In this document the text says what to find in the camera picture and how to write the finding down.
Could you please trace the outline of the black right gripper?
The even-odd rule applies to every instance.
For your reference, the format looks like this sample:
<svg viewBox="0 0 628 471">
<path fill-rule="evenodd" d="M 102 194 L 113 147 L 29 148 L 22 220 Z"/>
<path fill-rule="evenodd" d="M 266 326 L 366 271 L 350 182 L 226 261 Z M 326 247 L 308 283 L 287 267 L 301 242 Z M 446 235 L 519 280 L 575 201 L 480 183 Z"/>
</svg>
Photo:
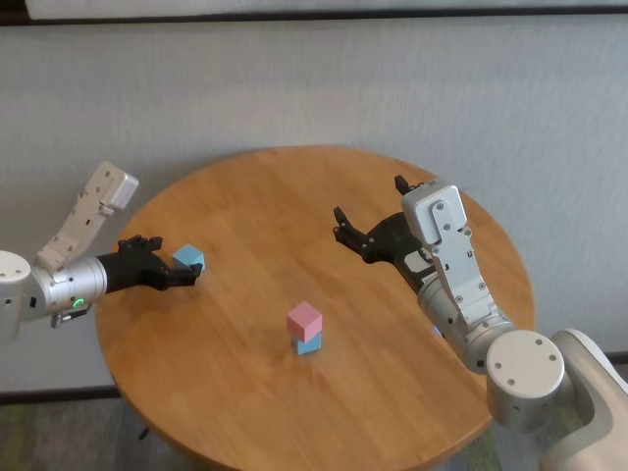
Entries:
<svg viewBox="0 0 628 471">
<path fill-rule="evenodd" d="M 401 196 L 422 185 L 410 183 L 402 175 L 394 177 L 395 189 Z M 333 228 L 336 241 L 360 255 L 367 264 L 392 264 L 409 286 L 423 286 L 436 274 L 431 256 L 411 233 L 401 212 L 388 216 L 367 234 L 353 227 L 339 206 L 333 212 L 337 222 Z"/>
</svg>

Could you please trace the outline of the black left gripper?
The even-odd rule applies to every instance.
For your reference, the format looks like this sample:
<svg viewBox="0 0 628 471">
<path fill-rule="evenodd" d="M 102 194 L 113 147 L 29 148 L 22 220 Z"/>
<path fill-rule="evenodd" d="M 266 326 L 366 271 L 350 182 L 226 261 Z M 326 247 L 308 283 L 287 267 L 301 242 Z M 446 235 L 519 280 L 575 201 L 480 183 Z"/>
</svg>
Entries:
<svg viewBox="0 0 628 471">
<path fill-rule="evenodd" d="M 168 268 L 155 254 L 162 246 L 160 236 L 134 235 L 118 241 L 118 249 L 96 259 L 106 276 L 106 293 L 144 286 L 157 290 L 193 287 L 203 271 L 200 263 Z"/>
</svg>

